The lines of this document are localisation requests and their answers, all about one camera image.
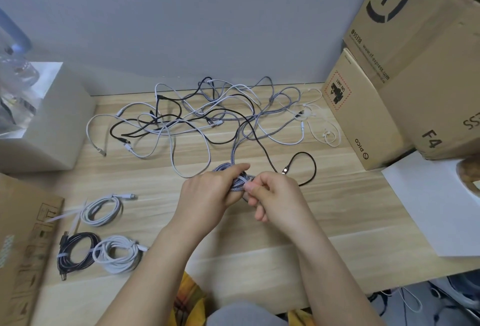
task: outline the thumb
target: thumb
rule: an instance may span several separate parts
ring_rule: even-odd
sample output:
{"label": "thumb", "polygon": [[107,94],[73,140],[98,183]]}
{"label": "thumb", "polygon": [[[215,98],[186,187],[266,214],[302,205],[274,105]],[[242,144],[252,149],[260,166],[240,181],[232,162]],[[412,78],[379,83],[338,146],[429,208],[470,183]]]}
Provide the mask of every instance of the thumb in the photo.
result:
{"label": "thumb", "polygon": [[270,192],[267,188],[260,186],[254,182],[247,182],[243,186],[243,189],[250,195],[255,197],[257,200],[262,202],[263,204],[268,201],[272,196],[272,192]]}

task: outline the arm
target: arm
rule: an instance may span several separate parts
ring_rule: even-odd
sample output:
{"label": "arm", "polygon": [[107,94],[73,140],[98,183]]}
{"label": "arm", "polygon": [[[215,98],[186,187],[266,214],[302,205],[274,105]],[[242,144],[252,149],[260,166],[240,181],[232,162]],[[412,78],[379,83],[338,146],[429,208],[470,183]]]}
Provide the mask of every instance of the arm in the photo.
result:
{"label": "arm", "polygon": [[297,248],[303,286],[318,326],[381,326],[349,269],[322,231],[295,180],[262,172],[245,184],[255,218],[271,221]]}
{"label": "arm", "polygon": [[243,192],[231,192],[230,187],[249,167],[237,164],[183,183],[172,220],[160,231],[97,326],[167,324],[188,259],[219,224],[227,207],[241,199]]}

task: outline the yellow clothing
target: yellow clothing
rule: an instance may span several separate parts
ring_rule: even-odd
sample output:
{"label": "yellow clothing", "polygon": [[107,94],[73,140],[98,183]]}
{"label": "yellow clothing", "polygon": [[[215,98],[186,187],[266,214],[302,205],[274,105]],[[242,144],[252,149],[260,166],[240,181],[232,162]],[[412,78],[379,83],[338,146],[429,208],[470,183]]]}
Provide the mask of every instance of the yellow clothing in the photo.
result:
{"label": "yellow clothing", "polygon": [[[185,272],[173,303],[168,326],[203,326],[207,320],[205,313],[205,293]],[[289,326],[315,326],[312,315],[302,310],[288,312]]]}

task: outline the wooden desk surface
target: wooden desk surface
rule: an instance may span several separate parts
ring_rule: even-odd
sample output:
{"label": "wooden desk surface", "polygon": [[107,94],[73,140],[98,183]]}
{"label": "wooden desk surface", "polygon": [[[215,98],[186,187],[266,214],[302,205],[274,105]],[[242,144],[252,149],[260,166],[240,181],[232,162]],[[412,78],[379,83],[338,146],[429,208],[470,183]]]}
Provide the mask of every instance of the wooden desk surface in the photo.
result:
{"label": "wooden desk surface", "polygon": [[[321,84],[298,85],[301,90]],[[263,103],[271,93],[267,86],[255,88]],[[316,91],[305,92],[302,102],[316,99]],[[125,104],[146,101],[154,104],[152,93],[98,97],[96,113],[116,113]],[[203,103],[190,99],[194,107]],[[317,102],[327,117],[336,123],[325,101]],[[233,110],[245,110],[236,100],[225,103]],[[162,113],[177,112],[170,103],[160,106]],[[144,112],[135,106],[128,112]],[[275,114],[261,120],[266,130],[278,128],[291,114]],[[103,146],[112,118],[98,118],[91,126],[93,140]],[[310,119],[318,136],[327,125],[321,116]],[[230,122],[205,131],[212,140],[229,139],[236,123]],[[295,142],[300,138],[300,123],[289,124],[274,137]],[[136,148],[148,153],[155,137],[139,141]],[[143,245],[151,245],[158,232],[175,211],[183,178],[171,168],[166,139],[150,159],[137,159],[118,141],[108,138],[107,156],[102,157],[90,144],[85,144],[74,170],[61,173],[25,176],[31,182],[48,187],[65,197],[65,209],[77,208],[111,193],[135,193],[136,201],[125,201],[123,214],[112,223],[98,228],[84,224],[80,231],[93,231],[105,238],[126,235]],[[380,171],[365,171],[347,139],[337,148],[321,144],[308,128],[305,139],[294,146],[263,139],[272,161],[281,171],[298,151],[311,153],[317,162],[315,180],[302,188],[315,217],[330,237],[365,293],[399,285],[480,268],[480,258],[440,258],[419,231]],[[231,145],[211,145],[212,164],[228,162]],[[177,138],[175,163],[182,173],[195,173],[207,160],[207,151],[197,133]],[[236,153],[237,162],[249,162],[250,174],[271,170],[260,146],[255,141],[243,142]],[[289,175],[299,182],[309,178],[312,165],[307,158],[298,158]],[[70,228],[71,219],[60,223]],[[52,249],[40,291],[32,325],[93,325],[115,297],[128,274],[111,275],[98,264],[69,274],[62,282],[56,268],[57,246]],[[255,221],[254,209],[238,202],[228,209],[221,224],[196,249],[187,265],[193,279],[209,292],[217,307],[238,300],[255,302],[273,313],[307,306],[295,251],[288,240],[272,225]]]}

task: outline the sf express box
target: sf express box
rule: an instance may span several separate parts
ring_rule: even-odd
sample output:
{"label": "sf express box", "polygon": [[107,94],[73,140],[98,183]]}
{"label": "sf express box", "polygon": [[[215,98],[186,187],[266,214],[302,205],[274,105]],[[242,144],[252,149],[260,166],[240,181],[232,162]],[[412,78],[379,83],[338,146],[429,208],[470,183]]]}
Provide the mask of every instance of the sf express box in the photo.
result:
{"label": "sf express box", "polygon": [[365,0],[344,41],[423,157],[480,152],[478,0]]}
{"label": "sf express box", "polygon": [[386,165],[413,147],[348,49],[328,76],[323,96],[366,170]]}
{"label": "sf express box", "polygon": [[0,325],[32,316],[63,198],[0,174]]}

